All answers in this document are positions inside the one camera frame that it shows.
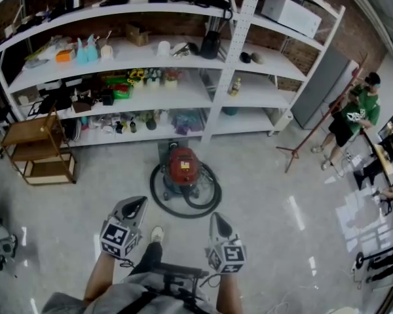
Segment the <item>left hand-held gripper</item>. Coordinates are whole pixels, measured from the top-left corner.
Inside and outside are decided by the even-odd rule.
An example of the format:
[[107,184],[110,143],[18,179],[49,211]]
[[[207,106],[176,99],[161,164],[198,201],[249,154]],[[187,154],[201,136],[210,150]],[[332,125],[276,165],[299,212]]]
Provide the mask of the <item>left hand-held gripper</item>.
[[125,260],[140,242],[140,227],[147,206],[147,196],[133,196],[119,201],[103,222],[100,232],[102,251]]

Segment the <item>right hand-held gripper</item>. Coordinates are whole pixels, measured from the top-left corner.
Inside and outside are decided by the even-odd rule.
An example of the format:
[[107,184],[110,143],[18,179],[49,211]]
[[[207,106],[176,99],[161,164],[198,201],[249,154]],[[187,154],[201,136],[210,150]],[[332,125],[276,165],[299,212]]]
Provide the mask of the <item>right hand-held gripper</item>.
[[238,273],[246,263],[246,246],[229,218],[214,212],[210,217],[208,247],[210,267],[216,273]]

